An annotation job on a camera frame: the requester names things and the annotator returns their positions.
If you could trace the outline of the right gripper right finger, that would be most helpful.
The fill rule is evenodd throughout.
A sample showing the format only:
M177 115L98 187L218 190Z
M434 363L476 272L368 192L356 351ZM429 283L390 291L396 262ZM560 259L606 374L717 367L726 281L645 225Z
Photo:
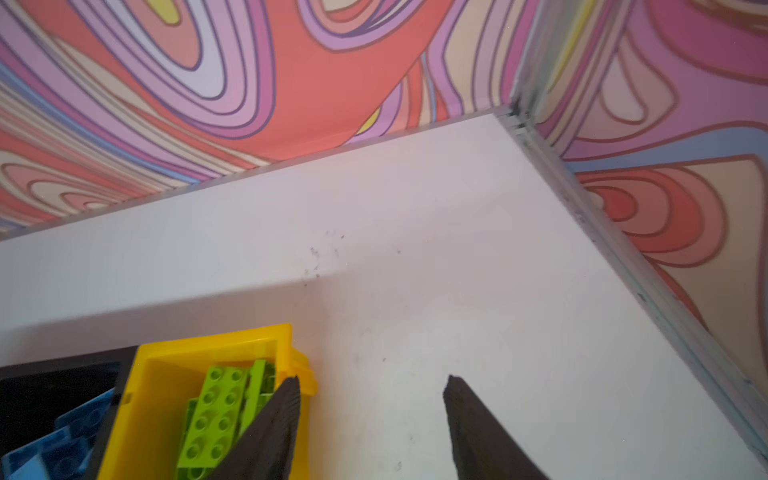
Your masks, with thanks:
M443 400L460 479L548 479L464 379L449 376Z

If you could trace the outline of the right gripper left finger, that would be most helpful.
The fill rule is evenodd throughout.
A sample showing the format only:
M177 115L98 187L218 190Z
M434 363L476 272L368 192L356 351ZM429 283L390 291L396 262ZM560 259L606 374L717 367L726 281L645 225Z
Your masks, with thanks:
M208 479L288 480L300 407L300 381L287 378Z

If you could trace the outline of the green lego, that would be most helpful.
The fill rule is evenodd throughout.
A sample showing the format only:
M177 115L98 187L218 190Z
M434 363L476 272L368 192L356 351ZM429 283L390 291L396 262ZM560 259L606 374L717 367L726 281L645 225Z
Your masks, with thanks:
M213 366L205 377L177 462L180 479L206 479L229 453L247 383L247 370Z
M276 371L273 363L257 360L250 369L244 404L240 414L238 435L242 436L263 410L275 391Z

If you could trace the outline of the blue lego top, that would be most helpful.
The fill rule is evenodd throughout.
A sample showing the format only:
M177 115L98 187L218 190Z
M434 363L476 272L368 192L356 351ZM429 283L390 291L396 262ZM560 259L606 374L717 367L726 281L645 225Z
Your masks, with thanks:
M65 412L51 433L1 457L4 479L83 479L115 389Z

